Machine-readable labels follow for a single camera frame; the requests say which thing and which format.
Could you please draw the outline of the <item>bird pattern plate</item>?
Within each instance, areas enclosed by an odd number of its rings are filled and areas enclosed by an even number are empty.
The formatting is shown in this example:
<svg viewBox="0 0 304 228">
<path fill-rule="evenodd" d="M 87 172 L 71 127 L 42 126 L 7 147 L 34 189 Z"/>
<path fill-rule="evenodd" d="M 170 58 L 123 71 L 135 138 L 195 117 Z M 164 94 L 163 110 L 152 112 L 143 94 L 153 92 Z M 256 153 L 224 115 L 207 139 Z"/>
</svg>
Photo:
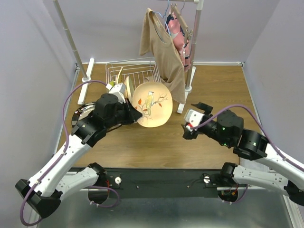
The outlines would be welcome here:
<svg viewBox="0 0 304 228">
<path fill-rule="evenodd" d="M 125 92 L 124 92 L 124 97 L 130 99 L 131 95 L 129 92 L 130 89 L 130 83 L 129 83 L 129 76 L 127 76 L 124 80 L 124 85 L 125 85 Z"/>
<path fill-rule="evenodd" d="M 132 106 L 142 114 L 137 123 L 146 128 L 164 125 L 173 110 L 173 100 L 169 89 L 158 82 L 146 82 L 136 87 Z"/>
</svg>

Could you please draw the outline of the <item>black rimmed striped plate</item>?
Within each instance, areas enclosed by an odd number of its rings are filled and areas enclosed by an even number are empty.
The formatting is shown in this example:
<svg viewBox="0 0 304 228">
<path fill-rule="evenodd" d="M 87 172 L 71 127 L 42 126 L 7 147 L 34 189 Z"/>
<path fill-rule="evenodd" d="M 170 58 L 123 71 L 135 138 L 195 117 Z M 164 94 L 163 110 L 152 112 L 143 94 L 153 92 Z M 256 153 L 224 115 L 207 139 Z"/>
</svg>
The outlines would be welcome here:
<svg viewBox="0 0 304 228">
<path fill-rule="evenodd" d="M 76 126 L 78 121 L 87 117 L 94 110 L 95 104 L 96 104 L 96 102 L 89 102 L 89 103 L 83 104 L 82 106 L 80 106 L 79 108 L 77 108 L 74 111 L 74 113 L 72 115 L 72 119 L 71 119 L 72 128 L 74 128 Z"/>
</svg>

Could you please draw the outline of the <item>white leaf pattern plate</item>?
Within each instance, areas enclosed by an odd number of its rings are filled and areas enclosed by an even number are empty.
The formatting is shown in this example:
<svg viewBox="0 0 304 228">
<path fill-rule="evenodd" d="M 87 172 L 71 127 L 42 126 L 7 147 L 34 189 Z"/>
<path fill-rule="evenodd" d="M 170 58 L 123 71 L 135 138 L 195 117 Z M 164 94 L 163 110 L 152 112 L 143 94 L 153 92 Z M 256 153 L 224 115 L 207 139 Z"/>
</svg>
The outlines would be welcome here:
<svg viewBox="0 0 304 228">
<path fill-rule="evenodd" d="M 133 81 L 132 81 L 132 79 L 131 79 L 130 76 L 129 76 L 129 78 L 130 78 L 130 79 L 129 79 L 129 83 L 130 83 L 129 92 L 130 92 L 130 95 L 131 95 L 129 101 L 132 102 L 132 100 L 133 100 L 133 93 L 134 93 L 134 86 L 133 86 Z"/>
</svg>

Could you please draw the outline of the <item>green yellow woven mat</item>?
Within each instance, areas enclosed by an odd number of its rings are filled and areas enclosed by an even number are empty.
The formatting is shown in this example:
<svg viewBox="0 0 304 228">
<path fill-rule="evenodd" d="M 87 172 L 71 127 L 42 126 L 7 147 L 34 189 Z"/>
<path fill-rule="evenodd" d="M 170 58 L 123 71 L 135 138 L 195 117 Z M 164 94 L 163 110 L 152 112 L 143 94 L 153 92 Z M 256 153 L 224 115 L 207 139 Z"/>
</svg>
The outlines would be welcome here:
<svg viewBox="0 0 304 228">
<path fill-rule="evenodd" d="M 123 70 L 123 67 L 120 68 L 120 70 L 119 70 L 119 72 L 118 72 L 118 74 L 116 76 L 116 79 L 115 79 L 115 83 L 116 84 L 119 84 L 119 83 L 122 82 L 122 76 L 121 76 L 122 70 Z"/>
</svg>

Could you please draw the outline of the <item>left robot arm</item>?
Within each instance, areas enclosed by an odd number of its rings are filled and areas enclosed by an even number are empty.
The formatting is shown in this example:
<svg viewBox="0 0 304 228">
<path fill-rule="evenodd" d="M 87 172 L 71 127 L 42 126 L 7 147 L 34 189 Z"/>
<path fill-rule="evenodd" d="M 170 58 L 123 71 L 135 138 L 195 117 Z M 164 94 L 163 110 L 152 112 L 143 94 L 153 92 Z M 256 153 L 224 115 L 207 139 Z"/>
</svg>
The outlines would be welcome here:
<svg viewBox="0 0 304 228">
<path fill-rule="evenodd" d="M 128 100 L 119 101 L 113 94 L 103 94 L 88 116 L 79 120 L 66 142 L 51 160 L 29 180 L 19 180 L 15 187 L 42 219 L 49 217 L 61 201 L 82 188 L 104 188 L 110 191 L 105 169 L 91 163 L 81 172 L 67 177 L 74 163 L 109 131 L 135 123 L 142 117 Z"/>
</svg>

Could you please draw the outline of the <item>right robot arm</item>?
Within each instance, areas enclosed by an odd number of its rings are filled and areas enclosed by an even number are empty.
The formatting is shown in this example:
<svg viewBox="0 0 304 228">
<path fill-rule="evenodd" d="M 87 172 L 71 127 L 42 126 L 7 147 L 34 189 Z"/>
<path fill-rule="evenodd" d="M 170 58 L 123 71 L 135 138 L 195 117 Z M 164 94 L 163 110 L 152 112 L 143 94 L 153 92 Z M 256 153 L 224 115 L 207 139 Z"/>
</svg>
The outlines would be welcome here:
<svg viewBox="0 0 304 228">
<path fill-rule="evenodd" d="M 238 157 L 260 163 L 270 170 L 258 171 L 226 162 L 217 174 L 203 174 L 206 185 L 232 188 L 230 193 L 218 191 L 219 197 L 230 204 L 240 200 L 238 187 L 257 186 L 280 192 L 292 202 L 304 204 L 304 165 L 282 152 L 265 132 L 259 133 L 244 127 L 244 119 L 228 106 L 213 115 L 212 107 L 197 103 L 185 114 L 182 125 L 186 140 L 205 135 L 221 146 L 231 148 Z"/>
</svg>

